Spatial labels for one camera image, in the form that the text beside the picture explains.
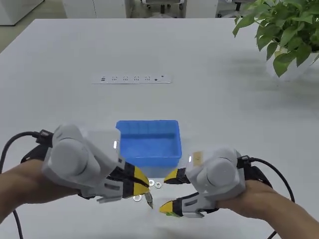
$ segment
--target green leaves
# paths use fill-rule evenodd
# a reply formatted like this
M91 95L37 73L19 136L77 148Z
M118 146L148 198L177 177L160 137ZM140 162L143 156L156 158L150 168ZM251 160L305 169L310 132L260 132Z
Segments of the green leaves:
M273 66L278 77L281 77L288 69L289 64L296 58L294 51L283 53L274 59Z
M267 46L267 60L269 60L272 57L277 47L278 47L278 43L276 42L272 42Z
M284 0L283 2L290 3L290 4L294 5L300 11L302 10L303 4L304 4L303 0Z
M233 34L236 37L239 29L243 28L243 27L247 27L251 24L253 24L255 22L254 16L253 15L247 15L245 17L243 17L236 25L236 27L233 30Z
M295 50L297 47L301 45L302 42L303 40L301 39L301 37L295 36L288 42L287 50L288 51Z
M312 51L318 51L314 62L319 59L319 0L256 0L245 9L247 15L235 19L233 34L236 37L239 29L258 23L258 49L267 47L267 60L275 55L278 76L294 60L300 66Z
M307 11L310 14L319 14L319 4L310 6Z
M308 45L301 45L297 49L297 66L300 66L309 56L311 53L311 47Z
M303 12L301 14L300 17L293 17L292 20L294 21L305 21L305 22L308 22L308 23L312 23L313 22L313 15L310 14L309 12Z
M259 51L261 51L267 44L272 40L272 36L263 35L260 38L257 38L257 46Z
M276 21L275 25L276 25L277 27L282 28L282 27L284 26L285 22L286 22L286 20L278 19L278 20Z
M285 47L286 44L296 35L298 31L300 31L304 27L304 23L302 22L297 28L295 26L290 26L286 30L284 30L283 35L280 40L280 45Z

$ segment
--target power strip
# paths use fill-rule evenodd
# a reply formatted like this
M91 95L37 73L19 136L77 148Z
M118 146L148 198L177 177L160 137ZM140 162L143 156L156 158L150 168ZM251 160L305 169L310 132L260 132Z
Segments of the power strip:
M92 84L169 84L172 78L167 75L102 75L94 77Z

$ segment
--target hand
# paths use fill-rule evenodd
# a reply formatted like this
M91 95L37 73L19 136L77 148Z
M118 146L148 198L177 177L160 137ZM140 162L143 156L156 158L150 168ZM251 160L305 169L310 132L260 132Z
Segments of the hand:
M1 175L0 186L5 182L12 185L20 204L47 203L69 195L77 190L54 184L42 172L43 162L30 160Z
M245 192L236 198L217 202L217 207L230 209L247 218L263 219L267 204L278 196L281 197L266 184L248 180Z

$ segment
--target white pot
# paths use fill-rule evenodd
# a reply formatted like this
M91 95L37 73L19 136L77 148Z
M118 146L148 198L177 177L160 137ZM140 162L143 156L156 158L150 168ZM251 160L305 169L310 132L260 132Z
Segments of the white pot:
M287 71L284 74L282 74L281 77L278 77L273 66L273 62L275 59L274 54L266 63L266 71L273 78L278 79L280 81L294 81L297 80L308 69L308 67L312 65L317 55L318 53L311 53L307 60L304 61L299 67L297 67L296 59L293 60L290 63Z

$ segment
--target black wire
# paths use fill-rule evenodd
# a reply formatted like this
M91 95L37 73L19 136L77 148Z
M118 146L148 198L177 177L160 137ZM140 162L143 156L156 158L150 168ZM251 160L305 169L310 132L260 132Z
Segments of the black wire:
M270 167L272 170L275 171L275 173L278 174L278 176L281 178L281 180L284 182L288 192L289 192L289 195L290 195L290 199L292 202L295 202L295 197L294 197L294 193L293 191L291 190L291 187L288 183L288 181L286 180L286 178L282 175L282 173L274 166L272 165L271 163L263 160L263 159L260 159L260 158L249 158L248 159L250 162L260 162L260 163L263 163L265 165L267 165L268 167ZM273 231L273 233L271 233L271 235L267 238L267 239L272 239L275 235L277 234L276 231Z
M3 171L3 165L4 165L4 161L5 161L5 157L6 157L6 153L8 152L9 147L11 146L11 144L16 141L18 138L24 137L24 136L32 136L34 138L38 138L39 137L39 133L37 132L23 132L23 133L18 133L17 135L13 136L4 146L2 154L1 154L1 158L0 158L0 174L2 174ZM18 216L18 213L16 212L16 210L13 211L13 215L15 218L15 222L16 222L16 226L18 228L18 233L19 233L19 238L23 239L23 234L22 234L22 228L21 228L21 223L20 223L20 219Z

